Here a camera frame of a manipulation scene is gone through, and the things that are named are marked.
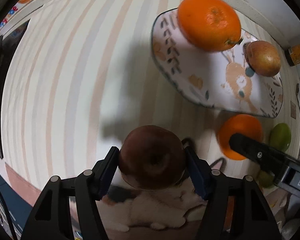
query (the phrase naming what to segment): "large orange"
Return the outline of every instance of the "large orange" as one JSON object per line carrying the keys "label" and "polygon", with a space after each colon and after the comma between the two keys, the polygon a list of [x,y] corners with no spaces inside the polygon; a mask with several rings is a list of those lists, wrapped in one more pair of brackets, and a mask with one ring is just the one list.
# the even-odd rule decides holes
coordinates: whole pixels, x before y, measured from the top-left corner
{"label": "large orange", "polygon": [[222,0],[183,0],[178,23],[187,40],[205,51],[231,49],[241,38],[240,20]]}
{"label": "large orange", "polygon": [[241,133],[258,142],[262,142],[263,139],[262,126],[257,118],[249,114],[238,114],[229,118],[218,131],[217,140],[223,154],[232,160],[246,159],[230,148],[229,140],[235,133]]}

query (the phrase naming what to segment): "blue floor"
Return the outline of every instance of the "blue floor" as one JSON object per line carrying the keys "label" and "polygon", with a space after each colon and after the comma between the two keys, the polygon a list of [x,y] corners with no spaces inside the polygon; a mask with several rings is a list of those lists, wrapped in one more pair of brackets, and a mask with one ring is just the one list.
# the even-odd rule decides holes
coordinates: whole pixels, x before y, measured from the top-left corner
{"label": "blue floor", "polygon": [[23,230],[27,218],[30,214],[32,206],[28,204],[23,198],[21,198],[1,177],[0,175],[0,191],[1,194],[7,204],[9,211],[12,213],[13,218],[12,222],[18,228],[20,225],[21,229]]}

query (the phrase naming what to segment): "dark red apple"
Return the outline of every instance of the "dark red apple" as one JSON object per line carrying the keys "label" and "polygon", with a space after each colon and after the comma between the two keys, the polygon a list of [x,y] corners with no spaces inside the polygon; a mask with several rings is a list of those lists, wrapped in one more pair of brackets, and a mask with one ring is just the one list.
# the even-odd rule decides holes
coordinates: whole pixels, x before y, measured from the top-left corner
{"label": "dark red apple", "polygon": [[186,167],[179,138],[155,125],[128,134],[119,155],[122,178],[139,189],[157,190],[177,183]]}

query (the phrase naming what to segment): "brown square patch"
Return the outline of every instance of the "brown square patch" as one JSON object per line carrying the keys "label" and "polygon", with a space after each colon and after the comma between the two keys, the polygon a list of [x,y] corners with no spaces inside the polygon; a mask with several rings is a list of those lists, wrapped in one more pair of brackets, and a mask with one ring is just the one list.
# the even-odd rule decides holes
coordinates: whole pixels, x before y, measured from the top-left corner
{"label": "brown square patch", "polygon": [[290,112],[291,112],[291,117],[296,119],[297,118],[297,108],[296,104],[290,101]]}

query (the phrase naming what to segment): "black cable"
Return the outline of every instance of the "black cable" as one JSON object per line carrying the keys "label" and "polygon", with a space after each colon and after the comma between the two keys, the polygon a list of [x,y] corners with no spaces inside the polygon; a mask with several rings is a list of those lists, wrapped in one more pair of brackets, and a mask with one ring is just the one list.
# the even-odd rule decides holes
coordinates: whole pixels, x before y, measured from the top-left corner
{"label": "black cable", "polygon": [[14,227],[13,227],[13,223],[12,223],[12,220],[11,220],[11,217],[10,217],[10,213],[9,213],[7,204],[4,201],[4,199],[3,199],[1,191],[0,191],[0,203],[1,203],[2,207],[3,207],[4,214],[5,214],[6,218],[7,218],[7,222],[8,222],[8,225],[9,225],[9,228],[10,228],[13,240],[18,240],[17,234],[16,234],[16,232],[14,230]]}

